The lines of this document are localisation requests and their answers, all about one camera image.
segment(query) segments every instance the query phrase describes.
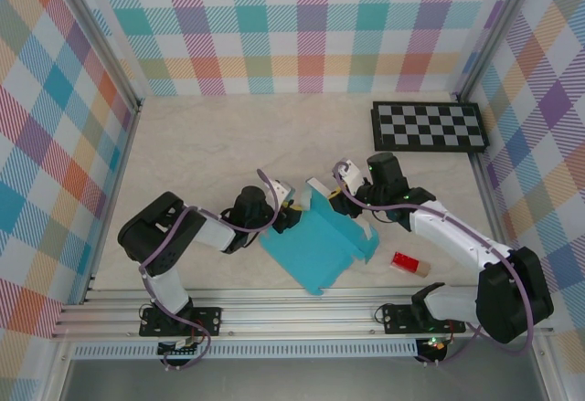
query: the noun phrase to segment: checkerboard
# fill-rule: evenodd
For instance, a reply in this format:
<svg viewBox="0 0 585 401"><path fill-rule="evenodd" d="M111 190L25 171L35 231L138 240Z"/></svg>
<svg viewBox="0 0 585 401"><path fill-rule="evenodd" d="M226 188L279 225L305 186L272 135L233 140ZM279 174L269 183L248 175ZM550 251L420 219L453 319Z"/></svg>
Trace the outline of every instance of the checkerboard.
<svg viewBox="0 0 585 401"><path fill-rule="evenodd" d="M480 153L488 145L477 104L374 102L377 152Z"/></svg>

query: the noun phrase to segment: floor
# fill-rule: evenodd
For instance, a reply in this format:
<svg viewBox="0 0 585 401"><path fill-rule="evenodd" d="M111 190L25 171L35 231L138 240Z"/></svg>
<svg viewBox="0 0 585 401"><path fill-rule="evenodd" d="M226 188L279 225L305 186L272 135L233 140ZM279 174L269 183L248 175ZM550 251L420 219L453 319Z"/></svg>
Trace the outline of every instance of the floor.
<svg viewBox="0 0 585 401"><path fill-rule="evenodd" d="M244 185L261 185L256 168L300 193L311 176L332 189L331 168L348 157L362 168L374 153L373 100L447 101L426 94L319 94L227 97L152 97L144 111L122 181L95 289L141 290L137 264L116 242L122 225L164 191L189 205L221 211ZM489 236L489 226L464 153L397 153L411 186L434 193L456 216ZM380 246L365 265L356 261L335 287L419 286L445 281L472 285L476 277L446 253L398 225L366 220L380 232ZM426 279L393 269L401 251L431 264ZM178 262L187 288L297 288L256 242L232 255L192 244Z"/></svg>
<svg viewBox="0 0 585 401"><path fill-rule="evenodd" d="M166 373L154 360L77 361L61 401L544 401L544 394L532 354L509 357L478 341L438 368L413 358L209 359Z"/></svg>

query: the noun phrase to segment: mounting plate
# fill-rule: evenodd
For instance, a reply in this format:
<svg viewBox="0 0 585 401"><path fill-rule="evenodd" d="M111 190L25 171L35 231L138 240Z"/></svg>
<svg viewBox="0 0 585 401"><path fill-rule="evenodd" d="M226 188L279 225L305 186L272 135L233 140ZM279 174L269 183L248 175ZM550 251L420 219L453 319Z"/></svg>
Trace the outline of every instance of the mounting plate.
<svg viewBox="0 0 585 401"><path fill-rule="evenodd" d="M414 318L410 305L386 304L382 307L381 320L384 322L384 332L386 334L450 334L451 325L448 321L437 321L426 329L420 327ZM465 323L452 321L453 332L465 332Z"/></svg>
<svg viewBox="0 0 585 401"><path fill-rule="evenodd" d="M188 319L191 322L201 324L212 337L219 335L221 308L192 308L189 311ZM156 306L145 308L142 312L142 320L138 331L138 335L141 337L189 337L192 334L190 326L171 319ZM200 336L201 332L195 332L195 335Z"/></svg>

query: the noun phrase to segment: plaid backdrop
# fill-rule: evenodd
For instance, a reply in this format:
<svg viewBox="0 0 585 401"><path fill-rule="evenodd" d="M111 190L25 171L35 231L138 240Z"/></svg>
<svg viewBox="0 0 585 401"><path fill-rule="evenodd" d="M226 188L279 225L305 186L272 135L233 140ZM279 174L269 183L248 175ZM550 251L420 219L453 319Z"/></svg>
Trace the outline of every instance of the plaid backdrop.
<svg viewBox="0 0 585 401"><path fill-rule="evenodd" d="M103 13L87 1L133 79ZM108 0L107 6L154 94L214 95L445 90L483 1Z"/></svg>
<svg viewBox="0 0 585 401"><path fill-rule="evenodd" d="M131 110L63 0L0 0L0 399L34 394L88 272Z"/></svg>
<svg viewBox="0 0 585 401"><path fill-rule="evenodd" d="M563 378L585 394L585 0L526 0L472 98L502 221L543 257Z"/></svg>

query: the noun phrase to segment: purple cable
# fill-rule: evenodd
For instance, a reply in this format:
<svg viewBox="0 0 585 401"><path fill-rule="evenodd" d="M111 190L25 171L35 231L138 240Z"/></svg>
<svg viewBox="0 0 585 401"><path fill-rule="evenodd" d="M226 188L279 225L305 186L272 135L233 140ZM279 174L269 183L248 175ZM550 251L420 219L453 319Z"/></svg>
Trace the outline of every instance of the purple cable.
<svg viewBox="0 0 585 401"><path fill-rule="evenodd" d="M510 275L512 276L512 278L514 279L514 281L516 283L516 286L518 287L518 291L520 292L520 297L522 298L522 303L524 304L524 310L526 313L526 342L524 343L522 348L520 348L519 350L511 351L511 350L505 348L504 346L502 346L500 343L497 343L496 341L494 341L494 339L492 339L489 335L486 335L486 334L483 334L482 332L480 332L482 329L481 326L474 328L471 324L468 323L468 326L472 330L474 330L472 340L475 339L477 336L484 337L485 339L490 339L490 340L494 341L495 344L497 344L497 346L502 351L504 351L510 355L522 355L522 354L527 353L528 350L530 350L530 348L532 346L532 339L534 338L534 318L532 316L532 308L530 307L530 299L528 298L527 290L524 287L522 280L520 279L520 277L518 276L518 274L516 273L516 271L514 270L512 265L510 264L510 262L504 257L504 255L502 255L496 248L493 248L489 242L487 242L484 238L477 235L472 229L470 229L465 224L460 223L458 220L455 220L453 217L451 217L447 214L443 214L442 212L437 211L435 209L432 209L430 207L421 206L421 205L413 205L413 204L408 204L408 203L400 204L400 205L390 205L390 206L370 206L370 205L367 205L363 202L360 202L355 197L353 197L351 195L351 193L349 193L349 191L347 191L346 185L344 184L343 180L341 179L341 174L339 174L339 167L342 167L342 166L345 167L345 169L347 169L349 165L343 161L338 162L337 164L335 164L335 166L333 168L333 175L335 177L335 180L337 181L337 185L339 186L341 191L344 193L344 195L346 195L346 197L349 200L351 200L353 203L355 203L356 205L362 207L363 209L367 209L370 211L391 211L394 209L418 209L420 211L428 212L430 214L433 214L433 215L439 217L441 220L446 220L449 223L453 224L454 226L459 228L462 232L464 232L468 236L472 237L475 241L477 241L479 244L481 244L486 249L491 251L494 255L496 255L497 258L500 261L502 261L502 264L504 264L504 267L506 267L507 270L509 271ZM458 356L464 349L466 349L466 346L467 345L465 345L465 347L463 347L462 350L458 351L452 357Z"/></svg>
<svg viewBox="0 0 585 401"><path fill-rule="evenodd" d="M166 248L166 246L168 245L168 243L171 241L171 239L173 238L173 236L176 233L176 230L178 229L179 225L181 224L181 222L185 219L186 215L190 212L190 211L197 211L205 216L210 216L211 218L219 221L220 223L222 223L223 225L226 225L227 227L231 227L234 230L239 230L241 232L246 232L246 233L254 233L254 232L261 232L262 230L265 230L267 228L269 228L270 226L272 226L272 224L274 223L274 221L276 221L276 218L278 217L278 196L276 195L276 190L274 189L274 187L272 186L272 184L270 183L269 178L266 176L266 174L262 171L262 170L257 170L258 176L260 177L260 179L262 180L262 182L264 182L265 184L268 185L268 187L271 190L272 193L272 197L274 198L274 215L272 216L271 221L268 222L268 224L264 225L263 227L258 227L256 229L247 229L245 227L238 227L235 225L232 225L230 223L228 223L227 221L224 221L223 219L221 219L219 216L216 216L215 214L208 212L205 209L201 209L197 206L188 206L185 209L183 209L183 211L181 211L181 214L179 215L178 219L176 220L176 222L173 224L173 226L171 227L171 229L166 233L166 237L163 240L163 242L161 243L161 245L156 248L156 250L152 253L152 255L150 255L139 267L138 267L138 271L140 272L140 274L143 277L143 284L144 284L144 288L146 289L146 291L148 292L148 294L150 295L150 297L153 300L153 303L160 308L160 310L166 314L168 317L175 319L176 321L179 321L181 323L184 323L188 326L191 326L199 331L201 331L206 337L207 337L207 343L205 346L205 349L203 350L203 352L201 354L199 354L197 357L192 358L191 360L189 360L185 365L183 366L171 366L167 361L166 361L166 356L167 354L164 355L163 358L163 362L166 365L166 370L174 370L174 371L180 371L181 369L187 369L191 366L193 366L194 364L197 364L198 362L201 361L201 359L203 358L203 356L205 354L207 354L207 352L209 351L209 348L211 347L211 334L209 334L209 331L206 330L203 326L199 325L198 323L194 323L191 321L188 321L187 319L183 319L182 317L177 316L176 314L173 314L171 311L169 311L154 295L154 291L152 289L152 287L150 286L150 284L146 281L146 276L148 275L148 273L146 272L146 268L148 267L148 265L153 262L156 257L158 257L161 252Z"/></svg>

